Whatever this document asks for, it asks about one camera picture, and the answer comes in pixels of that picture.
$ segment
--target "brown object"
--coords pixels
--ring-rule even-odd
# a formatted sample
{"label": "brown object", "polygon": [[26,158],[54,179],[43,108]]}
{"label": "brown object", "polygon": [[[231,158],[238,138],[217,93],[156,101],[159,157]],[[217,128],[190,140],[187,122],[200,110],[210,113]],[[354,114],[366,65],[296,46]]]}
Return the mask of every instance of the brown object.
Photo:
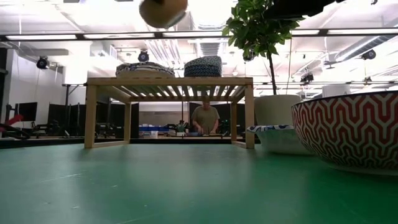
{"label": "brown object", "polygon": [[187,0],[143,0],[139,14],[148,25],[167,29],[185,16],[187,7]]}
{"label": "brown object", "polygon": [[[208,96],[191,96],[190,88],[210,86]],[[222,91],[228,88],[225,95]],[[94,143],[96,96],[110,96],[126,105],[125,133],[130,133],[131,102],[149,101],[229,101],[231,107],[231,142],[241,147],[254,149],[254,134],[246,132],[246,143],[236,142],[236,103],[245,97],[246,127],[254,125],[253,79],[238,77],[196,77],[196,78],[89,78],[87,79],[87,110],[85,148],[109,146]],[[129,134],[124,141],[112,143],[129,144]]]}

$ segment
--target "potted plant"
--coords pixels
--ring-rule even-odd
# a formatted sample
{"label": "potted plant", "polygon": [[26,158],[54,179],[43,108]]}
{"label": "potted plant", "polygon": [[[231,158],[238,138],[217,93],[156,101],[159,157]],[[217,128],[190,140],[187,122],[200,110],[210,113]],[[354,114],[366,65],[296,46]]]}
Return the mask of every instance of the potted plant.
{"label": "potted plant", "polygon": [[273,0],[238,0],[231,8],[232,17],[226,22],[223,35],[232,36],[229,45],[243,50],[243,57],[268,58],[274,96],[256,98],[255,110],[259,125],[292,124],[290,107],[300,101],[297,95],[277,95],[272,54],[278,55],[275,45],[285,44],[292,38],[292,29],[299,27],[294,20],[265,19],[264,12],[273,5]]}

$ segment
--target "table leg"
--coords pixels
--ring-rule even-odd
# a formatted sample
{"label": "table leg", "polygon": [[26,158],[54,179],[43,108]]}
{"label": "table leg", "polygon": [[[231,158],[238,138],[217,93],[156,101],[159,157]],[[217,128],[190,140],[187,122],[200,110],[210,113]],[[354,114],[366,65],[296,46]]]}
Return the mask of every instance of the table leg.
{"label": "table leg", "polygon": [[96,109],[97,86],[89,85],[86,89],[85,149],[92,149],[94,147]]}
{"label": "table leg", "polygon": [[[244,89],[244,110],[246,128],[254,125],[254,94],[253,85],[246,85]],[[254,133],[246,133],[246,148],[254,149]]]}
{"label": "table leg", "polygon": [[236,124],[237,124],[237,106],[235,102],[231,103],[231,141],[236,141]]}
{"label": "table leg", "polygon": [[124,105],[124,140],[127,144],[130,143],[131,138],[131,104]]}

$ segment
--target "metal rack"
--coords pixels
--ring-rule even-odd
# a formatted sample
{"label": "metal rack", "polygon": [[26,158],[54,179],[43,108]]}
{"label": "metal rack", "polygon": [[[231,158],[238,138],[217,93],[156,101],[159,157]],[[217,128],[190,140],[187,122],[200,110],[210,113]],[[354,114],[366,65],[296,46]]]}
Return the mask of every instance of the metal rack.
{"label": "metal rack", "polygon": [[[131,102],[148,101],[230,101],[231,143],[254,149],[254,134],[246,133],[246,142],[238,142],[236,105],[245,98],[245,124],[254,125],[253,79],[237,77],[198,78],[89,78],[87,80],[85,148],[130,143]],[[124,140],[94,143],[97,95],[106,95],[126,105]]]}

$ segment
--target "tree trunk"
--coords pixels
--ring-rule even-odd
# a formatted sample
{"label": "tree trunk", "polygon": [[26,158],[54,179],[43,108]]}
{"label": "tree trunk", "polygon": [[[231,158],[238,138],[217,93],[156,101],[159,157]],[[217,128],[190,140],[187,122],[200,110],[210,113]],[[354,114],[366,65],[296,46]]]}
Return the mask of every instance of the tree trunk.
{"label": "tree trunk", "polygon": [[271,81],[272,81],[272,90],[274,91],[274,95],[276,95],[276,83],[275,83],[275,74],[274,74],[274,64],[272,63],[272,54],[267,52],[267,58],[269,60],[269,68],[271,70]]}

